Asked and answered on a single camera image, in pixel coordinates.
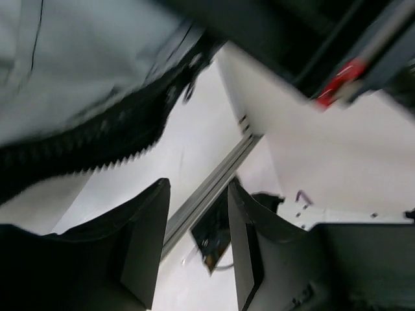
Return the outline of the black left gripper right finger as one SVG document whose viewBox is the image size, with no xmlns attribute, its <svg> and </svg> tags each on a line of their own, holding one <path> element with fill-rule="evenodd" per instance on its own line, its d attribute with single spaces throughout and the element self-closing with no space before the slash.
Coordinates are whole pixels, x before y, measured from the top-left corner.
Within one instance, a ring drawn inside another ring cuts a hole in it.
<svg viewBox="0 0 415 311">
<path fill-rule="evenodd" d="M 240 310 L 413 310 L 414 225 L 298 227 L 228 187 Z"/>
</svg>

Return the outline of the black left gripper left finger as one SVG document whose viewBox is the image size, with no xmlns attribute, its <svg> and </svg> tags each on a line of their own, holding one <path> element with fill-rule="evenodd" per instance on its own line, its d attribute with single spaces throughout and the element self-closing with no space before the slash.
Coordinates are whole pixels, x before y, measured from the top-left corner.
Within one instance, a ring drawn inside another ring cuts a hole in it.
<svg viewBox="0 0 415 311">
<path fill-rule="evenodd" d="M 3 224 L 1 309 L 151 309 L 170 197 L 161 178 L 62 234 Z"/>
</svg>

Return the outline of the dark navy jacket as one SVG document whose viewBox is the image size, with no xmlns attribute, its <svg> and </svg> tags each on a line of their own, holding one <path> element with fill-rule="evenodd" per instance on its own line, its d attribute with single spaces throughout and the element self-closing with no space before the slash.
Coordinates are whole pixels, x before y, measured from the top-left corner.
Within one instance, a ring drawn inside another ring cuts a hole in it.
<svg viewBox="0 0 415 311">
<path fill-rule="evenodd" d="M 1 202 L 151 149 L 221 46 L 155 1 L 2 1 Z"/>
</svg>

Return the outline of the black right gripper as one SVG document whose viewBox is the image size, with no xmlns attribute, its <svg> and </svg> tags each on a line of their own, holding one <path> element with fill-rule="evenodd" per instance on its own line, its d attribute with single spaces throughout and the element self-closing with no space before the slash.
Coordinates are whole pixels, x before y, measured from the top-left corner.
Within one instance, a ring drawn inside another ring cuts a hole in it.
<svg viewBox="0 0 415 311">
<path fill-rule="evenodd" d="M 414 112 L 413 1 L 169 1 L 328 108 L 369 91 Z"/>
</svg>

